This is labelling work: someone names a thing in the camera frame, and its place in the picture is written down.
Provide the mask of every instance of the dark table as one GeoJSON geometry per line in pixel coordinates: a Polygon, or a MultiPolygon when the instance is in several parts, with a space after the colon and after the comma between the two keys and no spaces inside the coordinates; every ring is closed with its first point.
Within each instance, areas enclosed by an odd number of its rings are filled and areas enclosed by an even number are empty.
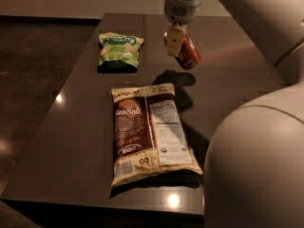
{"type": "Polygon", "coordinates": [[[60,92],[62,101],[54,102],[1,199],[203,215],[202,177],[190,172],[111,188],[111,88],[173,83],[185,133],[203,168],[220,122],[244,103],[281,88],[281,80],[230,17],[198,17],[189,26],[202,55],[189,71],[166,55],[167,25],[160,15],[104,16],[60,92]],[[144,38],[137,73],[97,72],[100,31],[144,38]],[[171,195],[176,205],[169,202],[171,195]]]}

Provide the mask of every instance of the chip bag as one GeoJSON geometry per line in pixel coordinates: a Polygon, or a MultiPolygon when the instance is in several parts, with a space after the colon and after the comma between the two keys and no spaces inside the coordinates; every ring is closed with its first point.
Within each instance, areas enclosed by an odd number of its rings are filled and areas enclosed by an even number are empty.
{"type": "Polygon", "coordinates": [[[185,138],[172,84],[115,88],[112,97],[112,186],[182,169],[202,174],[185,138]]]}
{"type": "Polygon", "coordinates": [[[101,33],[99,40],[102,50],[99,56],[99,72],[136,72],[139,67],[139,49],[143,38],[101,33]]]}

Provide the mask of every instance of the small red object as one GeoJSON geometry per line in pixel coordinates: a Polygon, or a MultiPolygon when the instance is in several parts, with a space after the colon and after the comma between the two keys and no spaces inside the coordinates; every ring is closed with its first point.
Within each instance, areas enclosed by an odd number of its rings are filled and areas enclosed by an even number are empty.
{"type": "Polygon", "coordinates": [[[192,69],[200,62],[201,60],[200,53],[193,46],[193,43],[187,34],[185,34],[185,36],[183,37],[180,53],[175,58],[180,64],[180,66],[185,70],[192,69]]]}

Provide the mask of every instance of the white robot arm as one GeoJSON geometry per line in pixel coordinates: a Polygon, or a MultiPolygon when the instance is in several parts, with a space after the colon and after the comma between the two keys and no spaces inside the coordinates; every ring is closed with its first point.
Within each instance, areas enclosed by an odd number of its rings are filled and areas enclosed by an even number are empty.
{"type": "MultiPolygon", "coordinates": [[[[189,24],[200,0],[174,1],[168,20],[189,24]]],[[[218,127],[204,169],[205,227],[304,227],[304,0],[219,1],[291,86],[218,127]]]]}

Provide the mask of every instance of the barcode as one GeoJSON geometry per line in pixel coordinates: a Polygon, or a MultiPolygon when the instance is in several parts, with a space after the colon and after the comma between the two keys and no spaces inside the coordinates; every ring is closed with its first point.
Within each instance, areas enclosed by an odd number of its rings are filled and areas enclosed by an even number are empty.
{"type": "Polygon", "coordinates": [[[132,161],[123,162],[116,167],[116,178],[131,174],[133,172],[132,161]]]}

